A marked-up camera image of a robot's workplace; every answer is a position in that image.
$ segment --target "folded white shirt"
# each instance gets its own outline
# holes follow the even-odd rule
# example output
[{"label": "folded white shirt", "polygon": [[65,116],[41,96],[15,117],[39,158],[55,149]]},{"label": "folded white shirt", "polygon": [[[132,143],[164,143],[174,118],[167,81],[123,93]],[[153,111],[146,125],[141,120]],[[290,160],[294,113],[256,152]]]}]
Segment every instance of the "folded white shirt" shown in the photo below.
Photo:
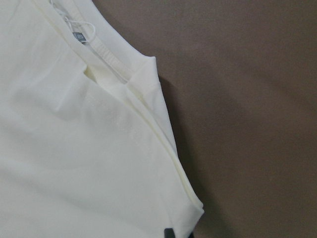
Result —
[{"label": "folded white shirt", "polygon": [[0,237],[187,238],[155,57],[90,0],[2,0],[0,32]]}]

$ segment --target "brown background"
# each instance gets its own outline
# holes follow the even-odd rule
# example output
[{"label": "brown background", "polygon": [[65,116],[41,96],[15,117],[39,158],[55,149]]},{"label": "brown background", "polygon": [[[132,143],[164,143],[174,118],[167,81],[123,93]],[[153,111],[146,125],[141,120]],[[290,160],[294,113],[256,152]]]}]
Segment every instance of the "brown background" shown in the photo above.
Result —
[{"label": "brown background", "polygon": [[317,238],[317,1],[94,0],[156,56],[196,238]]}]

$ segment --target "white fabric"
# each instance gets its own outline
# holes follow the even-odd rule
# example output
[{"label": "white fabric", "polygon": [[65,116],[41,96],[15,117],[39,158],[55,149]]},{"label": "white fabric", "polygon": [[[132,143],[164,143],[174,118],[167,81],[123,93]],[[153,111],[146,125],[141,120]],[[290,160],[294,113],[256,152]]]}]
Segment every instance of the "white fabric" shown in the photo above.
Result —
[{"label": "white fabric", "polygon": [[[187,238],[203,214],[177,158],[155,57],[90,0],[75,39],[48,0],[0,1],[0,237]],[[85,36],[88,24],[78,26]]]}]

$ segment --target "garment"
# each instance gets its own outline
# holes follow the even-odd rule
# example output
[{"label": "garment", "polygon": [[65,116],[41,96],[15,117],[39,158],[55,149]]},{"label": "garment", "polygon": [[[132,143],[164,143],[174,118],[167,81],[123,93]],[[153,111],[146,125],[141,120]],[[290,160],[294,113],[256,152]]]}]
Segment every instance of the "garment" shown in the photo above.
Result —
[{"label": "garment", "polygon": [[2,0],[0,32],[0,237],[187,238],[203,205],[155,57],[89,0]]}]

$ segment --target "white string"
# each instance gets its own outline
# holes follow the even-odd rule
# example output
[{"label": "white string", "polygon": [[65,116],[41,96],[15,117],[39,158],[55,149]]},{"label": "white string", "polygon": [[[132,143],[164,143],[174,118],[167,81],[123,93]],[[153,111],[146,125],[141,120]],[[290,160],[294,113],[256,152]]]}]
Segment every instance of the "white string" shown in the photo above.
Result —
[{"label": "white string", "polygon": [[53,6],[53,8],[58,12],[58,14],[63,17],[64,21],[67,23],[68,27],[70,28],[70,30],[72,32],[74,32],[74,29],[73,29],[73,23],[75,24],[87,24],[87,25],[90,25],[93,29],[93,32],[92,32],[92,36],[86,40],[86,41],[81,41],[81,43],[90,43],[96,36],[96,27],[90,23],[90,22],[87,22],[87,21],[75,21],[75,20],[69,20],[68,17],[67,17],[67,13],[60,10],[55,2],[53,0],[50,0],[50,4]]}]

